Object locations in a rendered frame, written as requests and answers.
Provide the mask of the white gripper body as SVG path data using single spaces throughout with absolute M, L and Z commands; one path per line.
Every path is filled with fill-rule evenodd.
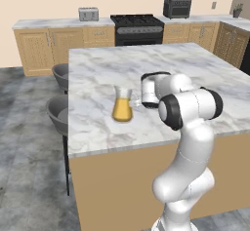
M 154 82 L 151 80 L 143 80 L 142 82 L 142 103 L 157 103 Z

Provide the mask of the glass pitcher with orange juice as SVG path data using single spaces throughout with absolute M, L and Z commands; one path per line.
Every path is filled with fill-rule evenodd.
M 116 122 L 129 122 L 133 118 L 133 107 L 140 106 L 142 101 L 132 89 L 119 86 L 114 87 L 115 102 L 112 110 L 112 118 Z

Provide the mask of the black stove with oven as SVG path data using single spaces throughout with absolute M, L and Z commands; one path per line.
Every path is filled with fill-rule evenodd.
M 153 14 L 111 15 L 115 46 L 155 45 L 163 41 L 164 22 Z

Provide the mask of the narrow wooden base cupboard run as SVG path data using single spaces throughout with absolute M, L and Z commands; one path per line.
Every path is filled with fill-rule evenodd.
M 164 25 L 163 43 L 195 43 L 213 52 L 220 22 L 217 19 L 167 19 Z

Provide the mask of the dark grey toaster oven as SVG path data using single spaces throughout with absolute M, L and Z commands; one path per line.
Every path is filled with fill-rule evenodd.
M 187 19 L 191 0 L 164 0 L 163 15 L 169 19 Z

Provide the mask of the grey bar stool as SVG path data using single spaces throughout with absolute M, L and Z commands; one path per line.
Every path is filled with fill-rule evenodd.
M 66 191 L 69 191 L 70 174 L 68 160 L 68 96 L 60 95 L 50 98 L 46 104 L 46 111 L 53 122 L 57 132 L 62 135 L 63 157 L 65 167 Z
M 68 91 L 68 64 L 59 63 L 53 66 L 53 74 L 59 84 L 59 87 L 67 94 Z

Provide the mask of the dark wooden corner cupboard run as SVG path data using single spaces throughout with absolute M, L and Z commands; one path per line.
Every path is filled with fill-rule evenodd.
M 240 68 L 250 32 L 221 22 L 213 54 L 236 68 Z

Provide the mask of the silver toaster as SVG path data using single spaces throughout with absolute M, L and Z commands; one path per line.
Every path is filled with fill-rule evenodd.
M 82 7 L 78 9 L 80 21 L 98 21 L 99 9 L 97 7 Z

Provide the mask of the tan kitchen island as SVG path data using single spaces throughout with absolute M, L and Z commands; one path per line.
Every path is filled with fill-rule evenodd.
M 170 165 L 179 133 L 142 106 L 129 123 L 111 117 L 115 87 L 138 94 L 142 75 L 155 71 L 184 73 L 224 101 L 209 123 L 215 186 L 192 217 L 250 209 L 250 76 L 193 43 L 72 49 L 68 149 L 82 231 L 141 231 L 163 212 L 151 185 Z

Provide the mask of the black appliance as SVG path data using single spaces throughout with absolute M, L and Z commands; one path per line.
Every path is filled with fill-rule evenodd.
M 247 44 L 240 70 L 250 76 L 250 40 Z

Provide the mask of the wide wooden base cupboard run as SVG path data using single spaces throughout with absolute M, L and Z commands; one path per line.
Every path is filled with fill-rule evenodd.
M 110 18 L 20 19 L 13 26 L 25 76 L 50 75 L 68 63 L 68 50 L 113 47 L 115 24 Z

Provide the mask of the potted plant in grey pot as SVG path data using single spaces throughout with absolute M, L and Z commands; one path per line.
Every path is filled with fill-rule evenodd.
M 233 9 L 232 16 L 233 16 L 234 18 L 238 18 L 239 15 L 240 15 L 240 13 L 242 12 L 242 9 L 243 9 L 243 4 L 242 4 L 242 3 L 236 5 L 236 6 L 234 7 L 234 9 Z

